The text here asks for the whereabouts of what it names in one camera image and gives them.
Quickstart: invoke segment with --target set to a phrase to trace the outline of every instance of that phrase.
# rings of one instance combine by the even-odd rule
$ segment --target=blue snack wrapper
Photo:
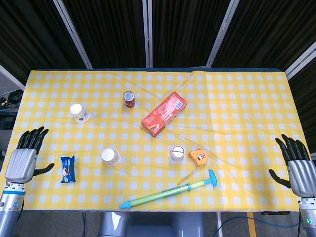
[[[61,183],[75,182],[75,156],[60,157],[63,164],[63,180]]]

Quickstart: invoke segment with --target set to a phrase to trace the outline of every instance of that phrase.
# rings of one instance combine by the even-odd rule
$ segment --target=red can
[[[129,90],[124,92],[123,99],[127,107],[132,108],[135,106],[135,96],[133,92]]]

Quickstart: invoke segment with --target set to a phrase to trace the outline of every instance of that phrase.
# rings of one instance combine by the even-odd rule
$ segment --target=green tube
[[[169,196],[177,195],[177,194],[180,194],[184,191],[191,190],[191,189],[194,189],[194,188],[206,185],[206,184],[210,184],[210,183],[212,183],[216,187],[217,186],[217,179],[216,179],[216,176],[215,176],[213,170],[210,169],[209,174],[210,174],[210,179],[199,181],[199,182],[196,182],[193,184],[184,184],[182,186],[179,186],[179,187],[176,187],[173,189],[168,189],[166,191],[162,191],[162,192],[157,193],[157,194],[152,194],[152,195],[141,197],[141,198],[138,198],[135,200],[130,200],[130,201],[124,202],[119,207],[120,207],[120,209],[130,209],[133,206],[137,206],[137,205],[140,205],[140,204],[143,204],[146,202],[154,201],[154,200],[157,200],[160,198],[166,198]]]

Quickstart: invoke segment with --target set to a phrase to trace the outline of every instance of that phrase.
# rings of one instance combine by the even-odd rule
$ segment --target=black curtain
[[[240,0],[212,67],[285,71],[316,41],[316,1]]]
[[[229,0],[153,0],[154,67],[205,66]]]
[[[64,0],[93,68],[145,68],[142,0]]]
[[[316,58],[289,81],[307,145],[316,152]]]
[[[0,64],[23,84],[30,70],[85,68],[51,0],[0,1]]]

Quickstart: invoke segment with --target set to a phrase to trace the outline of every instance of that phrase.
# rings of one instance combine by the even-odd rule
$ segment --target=floor
[[[0,94],[17,89],[7,79],[0,75]],[[6,151],[11,130],[0,130],[0,150]],[[254,213],[254,218],[267,221],[277,225],[292,225],[298,223],[298,213],[292,212],[289,215],[263,216],[259,212]],[[233,217],[246,217],[245,212],[222,212],[222,223]],[[88,212],[86,215],[86,228],[88,237],[98,235],[99,223],[101,219],[100,212]],[[236,219],[223,227],[224,237],[249,237],[250,229],[253,225],[248,224],[246,219]],[[297,227],[291,229],[282,229],[267,226],[255,221],[255,233],[251,237],[295,237],[297,236]],[[83,222],[80,211],[70,212],[23,212],[17,222],[15,229],[16,237],[79,237],[82,235]],[[206,237],[214,236],[217,230],[216,212],[204,213],[204,232]],[[306,231],[301,227],[301,237],[306,237]]]

